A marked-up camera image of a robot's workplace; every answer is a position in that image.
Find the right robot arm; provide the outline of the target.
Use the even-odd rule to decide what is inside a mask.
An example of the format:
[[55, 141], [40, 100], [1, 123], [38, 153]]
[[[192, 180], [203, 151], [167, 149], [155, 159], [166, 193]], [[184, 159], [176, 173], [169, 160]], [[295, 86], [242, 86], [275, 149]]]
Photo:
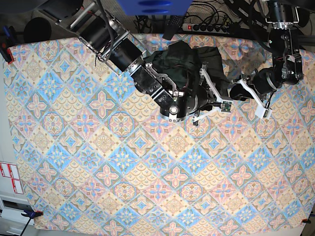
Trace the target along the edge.
[[57, 25], [73, 18], [65, 29], [76, 34], [99, 61], [128, 73], [137, 90], [155, 101], [165, 119], [179, 122], [192, 115], [198, 122], [223, 110], [224, 100], [206, 65], [187, 43], [179, 41], [146, 58], [145, 48], [129, 39], [129, 31], [98, 0], [87, 7], [80, 0], [46, 0], [39, 9]]

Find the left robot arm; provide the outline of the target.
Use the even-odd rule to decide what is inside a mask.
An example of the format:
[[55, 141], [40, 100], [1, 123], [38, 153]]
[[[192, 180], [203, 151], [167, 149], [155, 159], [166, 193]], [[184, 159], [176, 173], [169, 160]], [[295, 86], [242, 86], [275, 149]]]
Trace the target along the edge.
[[298, 10], [280, 0], [267, 1], [267, 13], [261, 2], [227, 0], [225, 4], [249, 27], [254, 40], [272, 55], [272, 66], [254, 71], [245, 84], [259, 99], [273, 94], [282, 85], [296, 85], [303, 80], [302, 57], [298, 42]]

